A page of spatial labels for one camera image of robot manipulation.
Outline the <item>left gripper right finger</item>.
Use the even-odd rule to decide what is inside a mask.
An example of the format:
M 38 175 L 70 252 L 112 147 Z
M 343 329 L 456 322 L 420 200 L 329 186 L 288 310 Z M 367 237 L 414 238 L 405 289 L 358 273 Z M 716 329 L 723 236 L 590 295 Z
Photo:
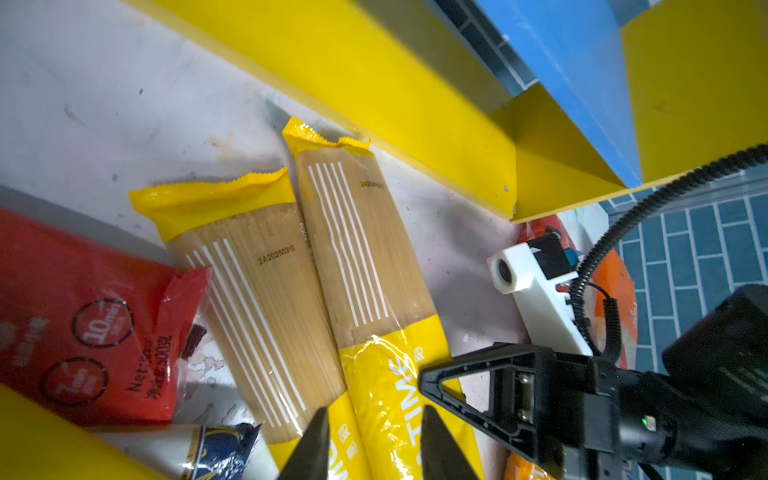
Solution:
M 435 407 L 422 416 L 421 461 L 424 480 L 478 480 L 479 477 Z

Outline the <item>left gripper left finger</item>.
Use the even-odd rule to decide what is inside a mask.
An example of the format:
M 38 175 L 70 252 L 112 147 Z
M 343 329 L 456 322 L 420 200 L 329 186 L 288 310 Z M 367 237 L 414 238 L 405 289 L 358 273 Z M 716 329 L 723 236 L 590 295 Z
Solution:
M 280 480 L 327 480 L 330 454 L 328 409 L 319 408 L 293 453 L 281 469 Z

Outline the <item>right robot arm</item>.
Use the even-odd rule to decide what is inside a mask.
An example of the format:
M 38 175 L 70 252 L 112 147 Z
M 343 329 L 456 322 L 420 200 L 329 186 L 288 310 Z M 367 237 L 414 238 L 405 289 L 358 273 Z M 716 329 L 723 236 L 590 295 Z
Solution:
M 497 344 L 420 371 L 420 393 L 557 479 L 625 462 L 767 475 L 767 289 L 735 291 L 670 345 L 663 373 Z

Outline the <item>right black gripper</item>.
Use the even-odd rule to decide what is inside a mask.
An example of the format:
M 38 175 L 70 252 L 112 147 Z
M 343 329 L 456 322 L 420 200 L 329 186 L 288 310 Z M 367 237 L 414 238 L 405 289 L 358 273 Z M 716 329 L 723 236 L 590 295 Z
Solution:
M 495 344 L 422 368 L 418 389 L 557 479 L 619 479 L 626 461 L 720 468 L 717 442 L 686 430 L 648 378 L 592 357 Z

